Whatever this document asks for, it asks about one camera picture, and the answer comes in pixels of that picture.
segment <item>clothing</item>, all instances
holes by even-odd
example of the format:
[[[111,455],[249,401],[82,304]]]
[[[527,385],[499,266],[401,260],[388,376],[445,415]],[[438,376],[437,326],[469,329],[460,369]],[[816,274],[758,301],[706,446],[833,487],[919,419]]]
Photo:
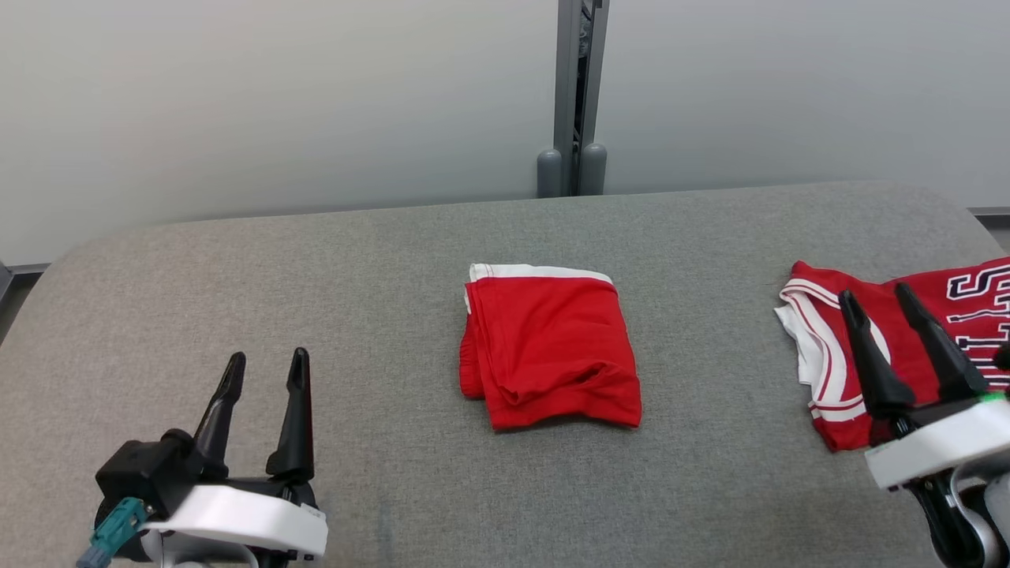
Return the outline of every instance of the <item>clothing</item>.
[[[871,427],[838,308],[842,290],[851,290],[867,312],[878,347],[915,392],[917,404],[938,400],[936,374],[894,295],[898,282],[908,283],[993,390],[1010,386],[1010,373],[992,361],[997,349],[1010,340],[1010,257],[884,284],[798,262],[779,294],[787,305],[775,311],[796,341],[799,381],[810,386],[814,428],[833,451],[867,446]]]
[[[596,272],[475,264],[460,389],[507,430],[583,414],[635,428],[641,394],[617,290]]]

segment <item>red cloth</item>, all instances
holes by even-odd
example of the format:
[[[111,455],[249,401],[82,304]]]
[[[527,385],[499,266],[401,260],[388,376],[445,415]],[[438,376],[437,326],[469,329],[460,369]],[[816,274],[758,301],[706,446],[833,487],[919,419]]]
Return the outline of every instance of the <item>red cloth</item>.
[[[635,428],[634,354],[606,276],[529,265],[473,265],[460,389],[485,398],[491,425],[584,414]]]
[[[884,284],[798,262],[780,293],[788,305],[776,312],[797,342],[799,379],[811,389],[814,428],[832,451],[855,450],[870,443],[871,419],[838,308],[842,290],[851,290],[867,312],[876,327],[877,345],[898,377],[915,392],[917,403],[939,398],[936,373],[894,295],[898,282],[908,283],[993,390],[1010,385],[1010,374],[992,363],[997,348],[1010,340],[1010,257],[974,267],[914,274]]]

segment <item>gray fabric surface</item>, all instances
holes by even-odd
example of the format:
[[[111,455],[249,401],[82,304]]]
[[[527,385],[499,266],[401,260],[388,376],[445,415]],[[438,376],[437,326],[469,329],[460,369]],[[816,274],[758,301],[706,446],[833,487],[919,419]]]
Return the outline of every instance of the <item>gray fabric surface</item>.
[[[71,566],[128,439],[192,430],[248,357],[227,461],[263,472],[312,357],[320,566],[938,566],[908,494],[831,455],[772,308],[802,259],[870,280],[1003,254],[888,183],[234,219],[56,263],[0,347],[0,557]],[[471,262],[610,275],[644,414],[495,435],[457,384]]]

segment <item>teal cable connector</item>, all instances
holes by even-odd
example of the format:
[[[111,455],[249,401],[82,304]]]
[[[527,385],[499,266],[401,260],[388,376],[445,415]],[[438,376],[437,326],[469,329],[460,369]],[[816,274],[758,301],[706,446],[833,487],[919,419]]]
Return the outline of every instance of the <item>teal cable connector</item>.
[[[147,509],[136,497],[126,497],[91,535],[91,547],[77,560],[77,568],[106,568],[112,556],[139,532]]]

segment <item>red jersey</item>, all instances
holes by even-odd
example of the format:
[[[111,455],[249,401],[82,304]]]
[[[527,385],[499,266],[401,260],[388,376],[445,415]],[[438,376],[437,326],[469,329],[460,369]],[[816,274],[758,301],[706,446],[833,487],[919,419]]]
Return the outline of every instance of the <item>red jersey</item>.
[[[906,282],[922,305],[965,350],[993,390],[1010,385],[1010,373],[993,364],[1010,341],[1010,257],[967,268],[913,274],[871,284],[836,270],[793,265],[779,293],[787,305],[775,311],[796,341],[799,380],[810,386],[814,428],[832,451],[870,443],[870,415],[863,403],[838,293],[851,290],[871,320],[871,333],[918,404],[938,400],[939,383],[919,336],[909,327],[894,287]]]

